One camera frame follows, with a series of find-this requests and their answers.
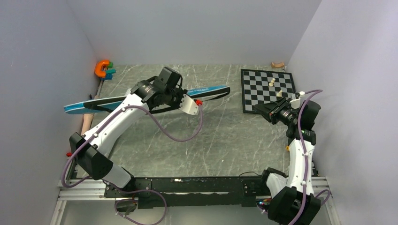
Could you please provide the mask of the blue racket carry bag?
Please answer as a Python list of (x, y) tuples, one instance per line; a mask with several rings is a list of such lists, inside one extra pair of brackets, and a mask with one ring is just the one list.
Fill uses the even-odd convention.
[[(196, 88), (187, 91), (187, 95), (194, 100), (203, 99), (204, 101), (216, 100), (222, 98), (230, 93), (230, 87), (226, 85)], [(83, 102), (73, 103), (63, 107), (67, 114), (86, 114), (99, 112), (112, 112), (115, 110), (126, 96), (130, 94), (130, 89), (127, 89), (123, 96), (107, 97), (101, 99), (91, 99)]]

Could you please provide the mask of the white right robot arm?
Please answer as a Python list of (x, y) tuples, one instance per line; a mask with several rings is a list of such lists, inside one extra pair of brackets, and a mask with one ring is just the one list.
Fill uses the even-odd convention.
[(268, 218), (280, 225), (308, 225), (321, 208), (312, 186), (312, 156), (316, 144), (314, 121), (321, 106), (308, 101), (298, 109), (285, 98), (257, 104), (256, 110), (271, 124), (282, 122), (288, 129), (289, 173), (268, 168), (259, 181), (259, 190), (271, 194)]

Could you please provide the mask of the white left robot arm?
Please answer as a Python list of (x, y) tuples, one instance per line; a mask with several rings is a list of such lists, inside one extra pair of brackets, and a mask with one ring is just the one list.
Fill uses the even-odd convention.
[(265, 65), (172, 65), (191, 90), (226, 85), (230, 94), (204, 101), (203, 116), (180, 110), (139, 111), (124, 133), (101, 132), (99, 150), (136, 177), (207, 177), (289, 170), (286, 126), (243, 113), (241, 70), (270, 70)]

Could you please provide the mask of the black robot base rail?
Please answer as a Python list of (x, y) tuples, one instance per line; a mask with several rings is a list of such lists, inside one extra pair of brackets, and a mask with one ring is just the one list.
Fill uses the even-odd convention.
[(138, 177), (137, 194), (122, 194), (106, 185), (105, 198), (134, 198), (139, 209), (154, 207), (240, 205), (254, 207), (270, 198), (270, 190), (258, 175), (219, 177)]

